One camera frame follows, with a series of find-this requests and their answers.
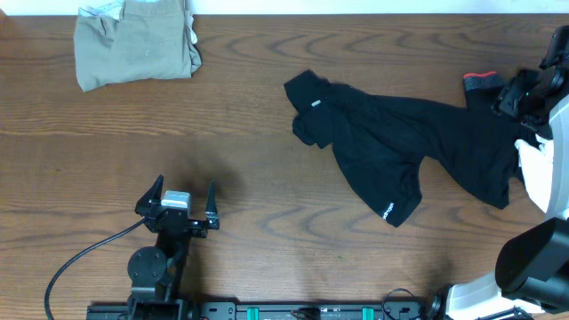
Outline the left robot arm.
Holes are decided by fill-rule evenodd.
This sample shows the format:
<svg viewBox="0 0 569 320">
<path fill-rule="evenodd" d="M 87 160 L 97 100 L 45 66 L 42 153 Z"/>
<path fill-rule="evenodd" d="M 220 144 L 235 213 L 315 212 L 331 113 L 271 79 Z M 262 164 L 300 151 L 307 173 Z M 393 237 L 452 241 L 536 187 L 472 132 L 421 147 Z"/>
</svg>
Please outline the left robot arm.
<svg viewBox="0 0 569 320">
<path fill-rule="evenodd" d="M 199 306 L 180 293 L 181 280 L 193 238 L 205 238 L 210 230 L 220 228 L 214 185 L 208 188 L 205 218 L 190 217 L 191 195 L 163 191 L 160 175 L 138 200 L 135 212 L 143 224 L 157 235 L 156 243 L 135 252 L 127 266 L 132 280 L 127 301 L 127 320 L 199 319 Z"/>
</svg>

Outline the black polo shirt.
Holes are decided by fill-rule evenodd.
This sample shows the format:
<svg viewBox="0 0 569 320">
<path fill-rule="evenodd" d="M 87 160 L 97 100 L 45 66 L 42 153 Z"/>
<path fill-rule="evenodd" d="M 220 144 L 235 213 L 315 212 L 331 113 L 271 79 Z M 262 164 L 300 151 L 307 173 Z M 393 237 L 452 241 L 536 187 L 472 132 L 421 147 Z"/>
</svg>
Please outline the black polo shirt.
<svg viewBox="0 0 569 320">
<path fill-rule="evenodd" d="M 330 147 L 353 191 L 389 225 L 403 224 L 422 199 L 419 170 L 430 157 L 478 200 L 509 203 L 509 180 L 521 178 L 515 142 L 538 141 L 496 116 L 452 105 L 371 95 L 306 70 L 284 84 L 296 109 L 293 133 Z"/>
</svg>

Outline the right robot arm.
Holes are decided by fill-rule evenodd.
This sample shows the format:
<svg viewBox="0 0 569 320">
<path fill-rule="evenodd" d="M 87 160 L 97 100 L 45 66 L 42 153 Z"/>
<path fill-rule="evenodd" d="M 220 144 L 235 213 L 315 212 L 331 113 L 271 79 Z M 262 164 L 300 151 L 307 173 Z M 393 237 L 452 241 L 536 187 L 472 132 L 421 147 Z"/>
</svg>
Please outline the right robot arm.
<svg viewBox="0 0 569 320">
<path fill-rule="evenodd" d="M 530 319 L 568 309 L 568 28 L 557 28 L 536 70 L 507 83 L 495 72 L 468 73 L 466 94 L 495 90 L 490 110 L 538 141 L 515 142 L 516 168 L 544 221 L 509 240 L 493 272 L 440 289 L 425 319 Z"/>
</svg>

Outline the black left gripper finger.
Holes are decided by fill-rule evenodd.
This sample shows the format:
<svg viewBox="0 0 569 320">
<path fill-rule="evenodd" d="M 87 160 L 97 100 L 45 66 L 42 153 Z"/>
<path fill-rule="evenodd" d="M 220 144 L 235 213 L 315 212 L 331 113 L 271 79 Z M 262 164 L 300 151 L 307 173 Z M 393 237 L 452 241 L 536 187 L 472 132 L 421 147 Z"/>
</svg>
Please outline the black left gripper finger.
<svg viewBox="0 0 569 320">
<path fill-rule="evenodd" d="M 164 176 L 159 175 L 150 189 L 137 201 L 134 211 L 142 216 L 149 216 L 152 210 L 161 204 Z"/>
<path fill-rule="evenodd" d="M 209 229 L 217 230 L 220 228 L 220 216 L 215 200 L 215 187 L 212 181 L 210 182 L 208 188 L 208 195 L 205 206 L 205 217 L 206 217 L 207 227 Z"/>
</svg>

